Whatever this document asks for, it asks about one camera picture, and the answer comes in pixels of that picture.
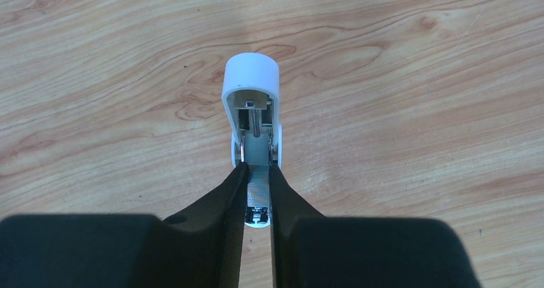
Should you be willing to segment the white stapler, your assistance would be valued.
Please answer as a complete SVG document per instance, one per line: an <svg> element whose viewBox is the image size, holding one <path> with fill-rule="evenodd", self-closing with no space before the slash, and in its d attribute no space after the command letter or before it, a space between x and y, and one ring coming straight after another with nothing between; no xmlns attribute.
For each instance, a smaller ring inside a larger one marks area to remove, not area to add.
<svg viewBox="0 0 544 288"><path fill-rule="evenodd" d="M225 67L221 100L232 130L232 163L249 167L244 222L252 228L265 228L271 223L269 170L282 163L278 64L261 53L231 57Z"/></svg>

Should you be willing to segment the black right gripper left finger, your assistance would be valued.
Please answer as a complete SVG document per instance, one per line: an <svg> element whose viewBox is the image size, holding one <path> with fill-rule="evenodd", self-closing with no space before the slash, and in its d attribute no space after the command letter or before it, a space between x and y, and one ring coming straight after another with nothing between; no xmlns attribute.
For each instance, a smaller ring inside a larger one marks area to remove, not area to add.
<svg viewBox="0 0 544 288"><path fill-rule="evenodd" d="M237 287L249 167L181 211L1 221L2 287Z"/></svg>

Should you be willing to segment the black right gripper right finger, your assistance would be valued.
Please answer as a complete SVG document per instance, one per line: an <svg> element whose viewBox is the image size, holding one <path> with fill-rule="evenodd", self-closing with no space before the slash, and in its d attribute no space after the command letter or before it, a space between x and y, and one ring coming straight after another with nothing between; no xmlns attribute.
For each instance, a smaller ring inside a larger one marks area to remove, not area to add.
<svg viewBox="0 0 544 288"><path fill-rule="evenodd" d="M269 170L275 287L479 287L457 234L413 217L327 217Z"/></svg>

